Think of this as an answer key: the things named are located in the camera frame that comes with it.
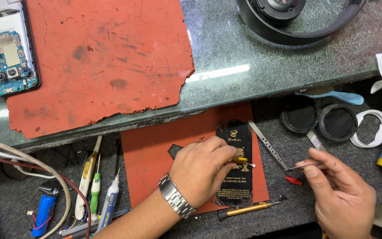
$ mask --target headphone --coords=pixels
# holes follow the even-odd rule
[[[236,0],[241,18],[257,35],[289,46],[322,40],[347,25],[362,9],[366,0],[350,0],[344,11],[330,26],[314,32],[291,33],[278,29],[295,19],[306,0]]]

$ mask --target workbench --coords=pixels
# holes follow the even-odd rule
[[[335,10],[324,14],[323,8],[330,1],[322,1],[319,6],[316,6],[316,1],[308,1],[307,13],[302,13],[301,20],[291,27],[310,30],[319,27],[319,24],[328,25],[340,12],[343,1],[338,2],[341,5],[331,3]],[[196,72],[195,77],[183,85],[177,105],[132,115],[119,114],[86,127],[25,140],[22,133],[9,129],[6,104],[0,99],[0,142],[25,151],[36,151],[38,159],[74,179],[85,151],[94,147],[95,136],[106,134],[101,162],[103,177],[104,172],[109,171],[112,149],[111,145],[104,144],[120,139],[120,134],[116,133],[118,131],[171,122],[215,106],[286,95],[316,85],[352,82],[379,73],[375,54],[382,53],[382,1],[367,1],[362,11],[344,29],[324,41],[301,47],[279,46],[256,36],[242,22],[234,1],[213,4],[202,0],[181,0],[181,5]],[[216,69],[224,69],[230,74],[207,77],[210,71]],[[253,115],[256,125],[290,167],[308,156],[307,150],[311,144],[304,135],[291,133],[280,125],[277,112],[280,102],[281,98],[254,100]],[[340,101],[325,98],[319,102],[323,105]],[[356,113],[369,109],[365,104],[350,107]],[[366,116],[358,131],[359,139],[368,143],[368,139],[374,138],[378,124],[377,118]],[[356,148],[350,141],[338,144],[322,139],[322,142],[331,154],[374,187],[377,203],[382,204],[382,171],[375,164],[381,148]],[[277,199],[284,194],[288,201],[266,210],[234,216],[224,222],[218,222],[216,212],[196,215],[196,219],[192,217],[180,221],[163,238],[244,239],[315,222],[315,198],[304,175],[295,175],[304,183],[303,186],[289,183],[266,149],[262,145],[259,148],[270,198]],[[120,156],[119,166],[122,195],[118,208],[125,209],[130,207],[130,201],[123,156]],[[29,238],[26,233],[29,225],[24,213],[30,200],[30,210],[37,208],[39,199],[32,197],[44,181],[31,177],[14,181],[0,171],[1,239]],[[108,180],[103,180],[101,192],[106,192],[108,187]],[[63,200],[64,196],[57,199],[52,226],[62,216],[65,207]]]
[[[328,26],[341,13],[344,2],[307,2],[289,30]],[[297,47],[276,45],[254,34],[242,21],[234,0],[216,4],[181,0],[181,6],[196,71],[183,85],[177,105],[117,114],[92,125],[26,140],[21,132],[10,130],[6,102],[0,99],[0,142],[24,151],[51,148],[90,136],[170,122],[215,106],[379,74],[375,54],[382,53],[382,1],[367,1],[346,27],[326,40]],[[227,75],[213,73],[219,69]]]
[[[254,121],[266,139],[281,156],[288,167],[302,161],[312,147],[304,134],[292,133],[285,129],[279,119],[282,97],[265,98],[252,101]],[[326,97],[318,99],[320,106],[341,101]],[[367,105],[349,106],[355,113],[368,110]],[[366,115],[358,128],[358,138],[369,143],[374,139],[378,130],[379,120]],[[350,140],[343,143],[328,142],[320,138],[329,153],[336,156],[353,170],[355,170],[368,184],[376,190],[377,203],[382,204],[382,170],[376,165],[381,147],[369,149],[357,148]],[[103,138],[101,147],[100,172],[102,178],[101,193],[104,195],[111,182],[108,173],[111,162],[111,150],[114,142],[120,140],[120,133],[110,133]],[[79,177],[78,169],[82,165],[87,150],[93,149],[96,137],[63,145],[56,148],[36,152],[36,158],[54,167],[61,174],[75,181]],[[315,197],[306,178],[302,173],[293,173],[303,182],[302,186],[291,184],[285,179],[282,168],[272,159],[265,147],[259,144],[262,163],[266,177],[267,190],[270,200],[278,199],[279,195],[286,195],[288,200],[274,205],[268,209],[247,214],[233,216],[219,222],[216,211],[198,214],[187,220],[180,221],[162,238],[183,239],[245,239],[253,235],[262,235],[268,232],[294,227],[309,222],[315,222]],[[121,196],[117,209],[130,208],[128,184],[124,167],[123,155],[119,156]],[[25,219],[26,206],[29,201],[29,210],[35,210],[39,205],[39,197],[33,199],[38,186],[46,179],[28,177],[23,181],[15,181],[5,177],[0,170],[0,239],[4,238],[30,238],[27,235],[29,225]],[[99,200],[99,211],[103,207],[103,200]],[[57,198],[56,208],[50,226],[54,226],[61,219],[65,208],[65,197]]]

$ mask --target red rubber mat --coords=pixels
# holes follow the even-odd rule
[[[173,159],[168,150],[172,145],[185,147],[203,136],[204,139],[210,138],[215,135],[218,122],[231,119],[243,122],[253,120],[250,103],[218,107],[175,122],[121,132],[132,208],[153,193],[158,188],[157,182],[169,172]],[[252,134],[252,160],[256,164],[256,167],[252,169],[253,202],[267,201],[269,194],[259,144],[254,132]],[[212,197],[194,214],[222,208],[227,207],[217,206],[215,197]]]
[[[9,97],[27,139],[178,102],[194,71],[179,0],[27,1],[42,85]]]

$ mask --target dark grey carpet surface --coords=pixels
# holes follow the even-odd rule
[[[262,133],[269,140],[274,149],[283,158],[284,162],[291,167],[294,163],[304,160],[311,147],[310,141],[303,134],[295,134],[286,130],[279,122],[279,109],[281,98],[261,99],[252,102],[254,120]],[[317,100],[320,104],[341,103],[335,98],[326,97]],[[350,106],[359,113],[368,110],[366,105]],[[378,129],[379,120],[373,116],[366,116],[358,128],[358,136],[364,143],[374,139]],[[111,180],[108,174],[111,150],[115,140],[120,140],[119,133],[106,135],[103,139],[101,174],[101,193],[105,194]],[[77,141],[69,145],[36,152],[36,157],[46,164],[54,167],[61,174],[76,182],[82,159],[87,150],[92,150],[96,138]],[[363,179],[373,186],[377,192],[377,203],[382,204],[382,170],[376,165],[381,147],[362,149],[355,147],[350,141],[344,143],[331,143],[321,139],[327,150],[358,172]],[[295,177],[303,182],[303,186],[296,186],[285,180],[281,168],[273,161],[266,149],[260,145],[263,167],[265,171],[267,187],[271,199],[279,198],[285,194],[288,201],[275,205],[269,209],[260,210],[248,214],[234,216],[218,222],[216,212],[197,215],[188,220],[180,221],[172,230],[168,231],[163,238],[197,238],[197,239],[244,239],[254,235],[262,235],[267,232],[285,229],[316,221],[314,210],[315,198],[305,177],[296,173]],[[123,156],[119,157],[121,197],[118,200],[118,209],[130,207],[126,171]],[[32,238],[28,234],[29,225],[25,218],[26,206],[37,192],[37,188],[45,179],[28,177],[22,181],[14,181],[5,177],[0,169],[0,239]],[[31,201],[29,210],[36,210],[39,205],[39,197]],[[63,193],[57,198],[55,213],[49,227],[56,225],[65,208],[65,196]],[[58,234],[50,238],[62,238]]]

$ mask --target uv glue tube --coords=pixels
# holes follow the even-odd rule
[[[112,185],[107,190],[106,200],[104,201],[103,211],[101,213],[101,219],[98,223],[97,231],[94,235],[106,228],[111,223],[113,217],[114,206],[116,205],[117,195],[119,194],[119,173],[114,178]]]

